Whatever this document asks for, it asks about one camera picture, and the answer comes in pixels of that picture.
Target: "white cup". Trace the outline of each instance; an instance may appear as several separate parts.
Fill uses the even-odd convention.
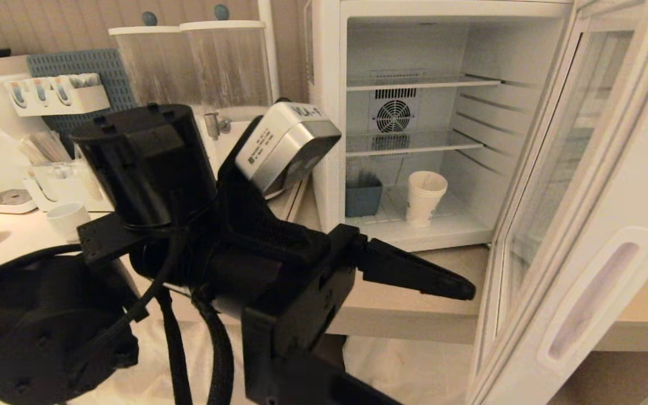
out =
[[[47,213],[47,221],[67,243],[79,243],[77,226],[92,220],[82,202],[67,202],[58,205]]]
[[[414,172],[409,176],[407,222],[417,228],[431,223],[431,216],[447,192],[447,179],[439,173]]]

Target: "mini fridge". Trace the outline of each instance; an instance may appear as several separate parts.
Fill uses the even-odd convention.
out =
[[[314,170],[322,228],[490,244],[466,403],[547,403],[648,278],[648,0],[311,0],[303,24],[344,134]],[[448,189],[415,228],[421,170]],[[379,207],[347,217],[362,179]]]

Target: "countertop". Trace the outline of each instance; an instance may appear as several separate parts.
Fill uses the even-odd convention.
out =
[[[283,206],[282,199],[274,199],[270,206],[277,213]],[[92,218],[102,215],[92,213]],[[304,195],[296,222],[309,228],[320,228],[311,187]],[[24,215],[0,214],[0,263],[31,251],[64,243],[64,239],[49,228],[41,211]],[[475,300],[452,300],[366,282],[362,280],[360,272],[357,272],[357,282],[352,293],[327,332],[473,343],[489,249],[483,245],[463,246],[417,254],[475,283],[478,287]],[[123,258],[123,262],[133,275],[139,291],[146,290],[149,281],[133,272],[126,257]],[[179,320],[200,321],[200,316],[186,297],[175,294],[173,298],[175,314]],[[152,316],[160,317],[155,302],[150,303],[147,309]],[[223,316],[223,320],[229,325],[239,323],[229,316]],[[648,350],[648,282],[602,339],[597,349]]]

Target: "white pole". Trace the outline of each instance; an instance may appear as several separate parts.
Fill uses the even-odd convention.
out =
[[[272,82],[272,101],[280,97],[278,86],[277,69],[277,43],[275,43],[275,25],[272,18],[271,0],[257,0],[259,5],[259,20],[264,21],[264,41],[267,46],[267,62],[269,67],[269,79]]]

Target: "fridge shelf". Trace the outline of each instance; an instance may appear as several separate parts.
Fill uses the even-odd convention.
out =
[[[491,242],[494,230],[466,210],[465,205],[447,192],[434,211],[431,225],[415,228],[406,222],[407,186],[388,186],[381,193],[375,215],[344,218],[362,233],[407,251],[438,249]]]
[[[455,130],[376,133],[346,137],[346,156],[381,156],[475,149],[484,145]]]
[[[369,92],[386,89],[432,89],[435,87],[496,86],[501,80],[473,76],[395,76],[349,79],[347,92]]]

